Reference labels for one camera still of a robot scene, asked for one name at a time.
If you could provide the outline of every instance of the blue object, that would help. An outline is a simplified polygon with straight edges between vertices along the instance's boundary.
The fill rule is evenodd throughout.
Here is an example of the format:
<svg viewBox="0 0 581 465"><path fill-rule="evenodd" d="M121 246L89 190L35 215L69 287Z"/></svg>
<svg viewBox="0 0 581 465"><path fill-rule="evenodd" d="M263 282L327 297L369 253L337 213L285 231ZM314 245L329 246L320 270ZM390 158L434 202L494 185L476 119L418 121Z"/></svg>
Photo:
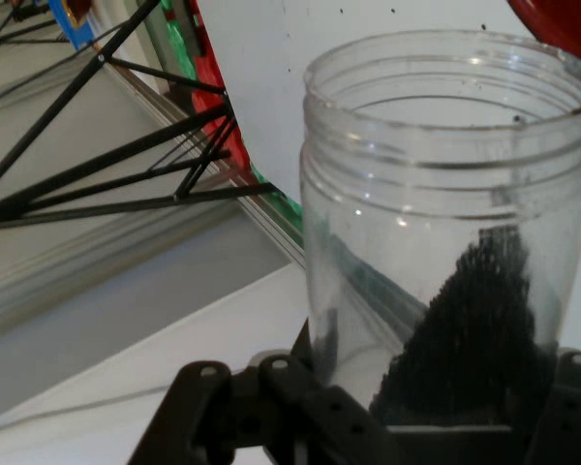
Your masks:
<svg viewBox="0 0 581 465"><path fill-rule="evenodd" d="M67 11L65 10L64 0L49 0L47 2L51 13L54 15L54 19L58 25L62 28L65 36L69 39L69 42L78 49L91 42L94 39L93 31L88 24L88 20L85 20L79 26L74 26L71 20L67 16Z"/></svg>

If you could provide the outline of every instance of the red panel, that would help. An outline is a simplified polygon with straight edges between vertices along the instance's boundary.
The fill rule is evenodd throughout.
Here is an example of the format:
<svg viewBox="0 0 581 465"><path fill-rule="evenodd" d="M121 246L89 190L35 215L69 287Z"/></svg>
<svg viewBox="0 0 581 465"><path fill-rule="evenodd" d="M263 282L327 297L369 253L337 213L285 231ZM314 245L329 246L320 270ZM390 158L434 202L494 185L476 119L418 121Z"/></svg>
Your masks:
<svg viewBox="0 0 581 465"><path fill-rule="evenodd" d="M581 0L508 0L541 42L581 58Z"/></svg>
<svg viewBox="0 0 581 465"><path fill-rule="evenodd" d="M220 68L215 60L215 54L213 53L211 42L209 41L204 26L202 25L202 17L199 14L198 3L196 0L191 0L191 3L193 11L198 14L198 24L200 24L198 32L204 45L204 55L192 57L198 79L207 84L224 86L222 73L220 72ZM221 104L222 98L218 95L199 90L192 94L192 102L196 111L204 111L205 109ZM204 132L208 136L211 136L221 123L222 121L218 120L207 124L204 127ZM224 144L224 147L230 151L231 159L236 165L244 170L250 167L250 157L248 156L245 145L243 145L241 131L238 127L232 132Z"/></svg>

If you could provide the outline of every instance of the jar rim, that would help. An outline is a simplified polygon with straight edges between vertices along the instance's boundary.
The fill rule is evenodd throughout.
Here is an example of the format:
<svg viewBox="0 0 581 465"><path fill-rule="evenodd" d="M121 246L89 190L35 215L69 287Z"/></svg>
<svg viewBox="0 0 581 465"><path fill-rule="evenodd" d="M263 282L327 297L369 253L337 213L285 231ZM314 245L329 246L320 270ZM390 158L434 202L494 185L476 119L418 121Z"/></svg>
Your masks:
<svg viewBox="0 0 581 465"><path fill-rule="evenodd" d="M528 47L535 51L542 52L548 56L554 57L565 63L568 61L573 66L581 69L581 59L575 55L562 50L556 46L549 46L547 44L541 43L535 39L525 38L521 36L516 36L512 34L496 33L489 31L473 31L473 30L447 30L447 29L424 29L424 30L413 30L413 31L401 31L395 33L379 34L375 36L369 36L366 38L359 39L350 43L337 46L332 50L320 55L315 60L313 60L308 66L304 74L304 83L306 87L307 95L315 99L318 104L327 110L333 112L344 114L357 120L370 123L376 126L382 126L391 129L407 129L407 130L419 130L419 131L431 131L431 132L449 132L449 133L461 133L461 134L477 134L486 131L517 131L521 129L520 123L510 123L510 124L499 124L499 125L478 125L478 126L444 126L435 124L424 124L424 123L409 123L400 120L388 120L383 118L378 118L370 114L358 112L353 108L345 108L336 104L334 99L324 95L319 90L319 85L317 84L317 77L319 75L319 70L324 68L326 64L334 60L337 56L344 54L346 51L351 50L353 47L358 45L369 45L370 43L377 43L383 40L395 40L402 38L420 38L420 37L430 37L430 36L441 36L443 39L462 39L462 38L481 38L486 43L495 44L509 44L517 45L520 47ZM574 108L564 114L557 116L551 116L543 118L537 121L526 122L526 128L542 128L543 126L549 126L562 121L567 121L574 115L581 114L581 105L578 108Z"/></svg>

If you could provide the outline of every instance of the clear plastic jar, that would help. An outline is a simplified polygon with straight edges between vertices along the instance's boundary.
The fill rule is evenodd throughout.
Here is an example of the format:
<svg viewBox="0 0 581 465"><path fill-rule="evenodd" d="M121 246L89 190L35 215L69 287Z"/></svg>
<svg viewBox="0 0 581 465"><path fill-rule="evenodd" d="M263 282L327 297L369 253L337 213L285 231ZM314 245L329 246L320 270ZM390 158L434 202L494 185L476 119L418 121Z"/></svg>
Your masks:
<svg viewBox="0 0 581 465"><path fill-rule="evenodd" d="M532 418L581 250L581 61L425 31L334 49L305 80L321 381L388 425Z"/></svg>

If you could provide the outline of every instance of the black truss structure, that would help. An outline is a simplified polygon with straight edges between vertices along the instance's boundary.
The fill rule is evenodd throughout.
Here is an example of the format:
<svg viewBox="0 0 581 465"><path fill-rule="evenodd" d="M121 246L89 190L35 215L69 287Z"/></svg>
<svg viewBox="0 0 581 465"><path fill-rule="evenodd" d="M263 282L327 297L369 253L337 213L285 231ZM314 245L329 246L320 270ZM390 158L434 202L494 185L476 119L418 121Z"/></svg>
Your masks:
<svg viewBox="0 0 581 465"><path fill-rule="evenodd" d="M5 28L9 22L22 22L32 16L44 15L49 12L49 5L36 5L31 2L30 5L19 5L12 7L7 17L0 23L0 33ZM16 31L9 32L7 34L0 34L0 46L3 44L66 44L69 41L61 34L55 39L19 39L21 36L25 36L31 32L38 31L40 29L45 29L46 27L53 26L56 21L49 19L39 24L33 26L24 27L17 29Z"/></svg>
<svg viewBox="0 0 581 465"><path fill-rule="evenodd" d="M252 196L270 193L275 188L269 184L258 184L245 187L229 187L217 189L209 192L195 192L192 190L199 178L205 172L209 164L216 160L226 158L229 153L223 149L224 143L236 128L236 120L229 104L226 90L221 87L176 76L163 71L158 71L146 66L130 63L113 57L113 53L125 42L134 30L146 19L146 17L159 4L160 0L147 0L139 7L130 19L119 24L104 36L112 32L115 34L107 43L99 49L96 55L88 62L81 72L47 108L41 117L32 127L17 141L14 147L0 161L0 179L9 168L24 154L30 144L49 125L49 123L60 113L60 111L74 98L76 93L100 71L105 64L109 63L144 73L157 78L164 78L178 85L185 85L191 89L202 90L222 97L222 103L217 107L207 109L200 113L188 116L181 121L171 124L165 128L155 131L149 135L133 140L129 143L116 147L104 154L98 155L86 162L80 163L67 170L54 174L42 181L36 182L18 192L10 194L0 200L0 230L16 228L22 226L36 225L56 221L74 220L91 216L108 215L139 211L153 208L165 208L175 205L187 205L196 202L211 202L222 199L231 199L244 196ZM75 58L85 49L93 46L88 44L76 53L42 70L24 83L55 69L57 66ZM0 94L0 98L6 96L16 88L23 85L17 84L11 89ZM221 120L218 129L209 137L203 137L202 128L213 122ZM176 144L172 150L155 162L147 170L130 174L111 181L101 182L92 186L75 189L71 192L55 194L55 191L69 186L86 176L89 176L105 168L128 160L139 153L160 145L169 140L182 140ZM49 212L39 212L55 205L71 202L99 194L112 189L120 188L143 180L163 176L171 172L187 171L173 195L167 197L145 199L138 201L123 201L118 203L98 204L82 208L52 210Z"/></svg>

